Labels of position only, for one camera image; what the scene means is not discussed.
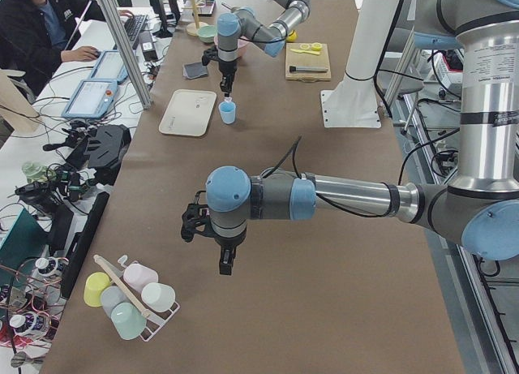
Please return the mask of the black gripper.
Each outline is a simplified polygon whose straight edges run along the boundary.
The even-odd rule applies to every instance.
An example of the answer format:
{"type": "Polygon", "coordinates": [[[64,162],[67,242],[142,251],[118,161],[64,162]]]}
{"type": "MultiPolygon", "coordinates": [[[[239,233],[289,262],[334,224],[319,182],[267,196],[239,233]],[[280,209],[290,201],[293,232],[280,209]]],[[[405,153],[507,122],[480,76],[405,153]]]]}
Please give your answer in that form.
{"type": "Polygon", "coordinates": [[[232,93],[234,77],[236,73],[236,60],[227,62],[224,60],[219,60],[219,71],[222,74],[221,79],[221,91],[224,94],[232,93]]]}
{"type": "Polygon", "coordinates": [[[216,223],[211,224],[214,230],[214,240],[222,247],[219,260],[219,272],[221,275],[229,275],[232,273],[234,259],[237,249],[247,236],[247,224],[242,223],[233,228],[225,228],[218,226],[216,223]]]}

